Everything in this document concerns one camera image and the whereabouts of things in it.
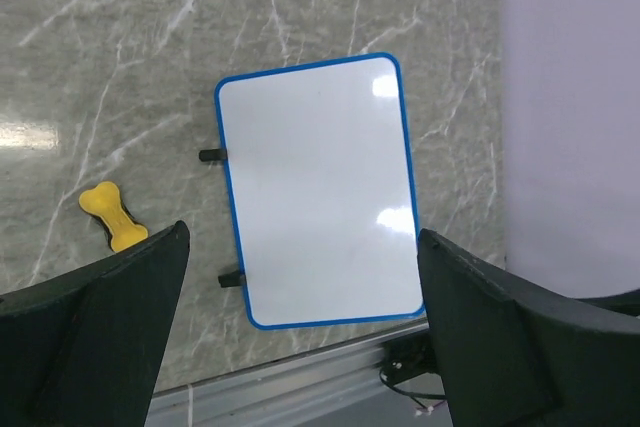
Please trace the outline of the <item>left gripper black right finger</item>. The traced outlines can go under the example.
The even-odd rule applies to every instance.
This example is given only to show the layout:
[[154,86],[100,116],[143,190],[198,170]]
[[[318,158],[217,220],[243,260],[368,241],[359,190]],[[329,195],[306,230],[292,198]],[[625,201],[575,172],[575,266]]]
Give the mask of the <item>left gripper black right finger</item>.
[[437,371],[457,426],[635,426],[639,294],[574,299],[422,230]]

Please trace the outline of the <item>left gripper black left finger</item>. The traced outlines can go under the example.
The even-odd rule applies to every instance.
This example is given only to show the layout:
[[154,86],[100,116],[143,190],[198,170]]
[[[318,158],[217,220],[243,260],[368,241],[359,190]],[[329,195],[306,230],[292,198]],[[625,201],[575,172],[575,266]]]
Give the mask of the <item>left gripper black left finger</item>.
[[4,426],[144,425],[190,252],[178,221],[1,297]]

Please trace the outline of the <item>yellow whiteboard eraser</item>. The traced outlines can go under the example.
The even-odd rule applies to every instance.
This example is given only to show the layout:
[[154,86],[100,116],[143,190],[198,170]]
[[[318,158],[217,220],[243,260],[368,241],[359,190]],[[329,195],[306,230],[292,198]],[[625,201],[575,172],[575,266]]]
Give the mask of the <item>yellow whiteboard eraser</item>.
[[127,250],[149,237],[148,229],[133,219],[125,207],[119,187],[111,181],[100,182],[82,192],[78,202],[85,213],[103,226],[109,247],[115,253]]

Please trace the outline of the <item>blue framed whiteboard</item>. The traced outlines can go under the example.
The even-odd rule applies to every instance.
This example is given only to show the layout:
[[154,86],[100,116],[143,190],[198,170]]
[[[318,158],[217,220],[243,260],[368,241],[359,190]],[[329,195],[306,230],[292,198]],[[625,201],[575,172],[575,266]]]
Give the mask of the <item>blue framed whiteboard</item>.
[[213,100],[250,323],[420,316],[398,60],[376,52],[230,76]]

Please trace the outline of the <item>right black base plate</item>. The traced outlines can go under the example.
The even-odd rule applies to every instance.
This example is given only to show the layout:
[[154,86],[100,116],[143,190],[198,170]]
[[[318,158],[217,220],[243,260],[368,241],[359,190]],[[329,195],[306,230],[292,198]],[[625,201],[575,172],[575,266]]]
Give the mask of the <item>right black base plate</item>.
[[383,343],[382,379],[392,386],[423,374],[438,374],[429,330],[407,334]]

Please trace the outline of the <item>aluminium mounting rail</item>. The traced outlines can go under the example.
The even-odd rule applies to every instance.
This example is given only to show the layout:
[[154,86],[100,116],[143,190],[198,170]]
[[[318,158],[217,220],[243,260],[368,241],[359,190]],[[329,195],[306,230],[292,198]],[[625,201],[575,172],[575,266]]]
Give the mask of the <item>aluminium mounting rail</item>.
[[384,345],[428,329],[421,319],[354,340],[187,384],[154,396],[147,426],[297,426],[392,391]]

